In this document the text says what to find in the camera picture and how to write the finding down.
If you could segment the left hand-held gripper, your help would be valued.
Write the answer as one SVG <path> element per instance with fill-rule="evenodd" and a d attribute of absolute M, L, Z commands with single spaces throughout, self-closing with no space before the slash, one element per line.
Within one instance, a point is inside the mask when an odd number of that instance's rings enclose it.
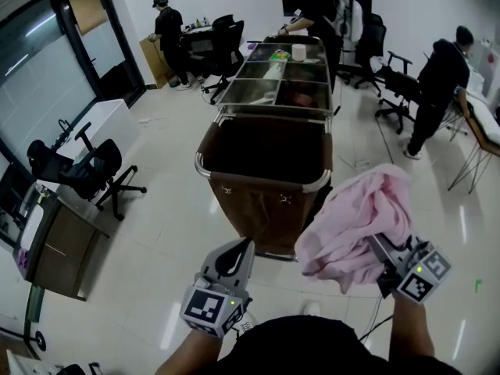
<path fill-rule="evenodd" d="M 255 243 L 242 237 L 211 251 L 187 288 L 180 318 L 193 330 L 223 337 L 239 322 L 252 301 L 246 290 Z"/>

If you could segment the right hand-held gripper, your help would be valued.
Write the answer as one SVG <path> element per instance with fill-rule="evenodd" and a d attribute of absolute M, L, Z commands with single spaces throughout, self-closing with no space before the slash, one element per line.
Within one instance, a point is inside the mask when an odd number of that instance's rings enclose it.
<path fill-rule="evenodd" d="M 452 271 L 442 249 L 415 235 L 403 245 L 394 245 L 385 234 L 369 236 L 366 241 L 384 265 L 377 285 L 384 298 L 393 292 L 422 305 Z"/>

